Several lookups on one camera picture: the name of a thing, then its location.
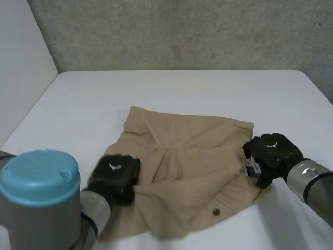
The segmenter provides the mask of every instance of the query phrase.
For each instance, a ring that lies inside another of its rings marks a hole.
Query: gray robot arm
[[[333,172],[312,160],[296,164],[288,173],[288,187],[333,227]]]

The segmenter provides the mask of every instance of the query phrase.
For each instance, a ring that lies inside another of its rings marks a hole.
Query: cloth
[[[256,179],[238,175],[246,162],[242,146],[252,137],[253,126],[230,118],[131,107],[123,133],[105,155],[141,160],[135,201],[115,209],[100,239],[147,230],[159,238],[178,238],[257,202]]]

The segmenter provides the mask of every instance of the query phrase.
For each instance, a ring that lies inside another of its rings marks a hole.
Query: white wall
[[[28,2],[0,0],[0,146],[57,75]]]

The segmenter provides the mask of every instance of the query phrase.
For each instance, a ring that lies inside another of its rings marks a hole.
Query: white table
[[[332,169],[333,106],[293,70],[92,71],[59,75],[1,150],[54,148],[73,155],[82,187],[122,132],[131,105],[154,111],[224,116],[279,132]],[[0,231],[0,249],[8,249]],[[259,204],[201,232],[159,241],[150,233],[100,243],[102,249],[332,249],[333,229],[283,180]]]

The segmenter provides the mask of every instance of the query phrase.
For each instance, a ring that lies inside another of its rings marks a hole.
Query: clothing tag
[[[252,163],[252,167],[254,168],[255,173],[261,173],[260,167],[258,163],[256,163],[255,160],[253,159],[253,156],[251,156],[250,161]]]
[[[250,176],[258,179],[260,177],[261,171],[258,163],[256,163],[251,156],[251,158],[247,160],[246,165],[244,166],[244,168],[241,169],[239,174],[242,176]]]

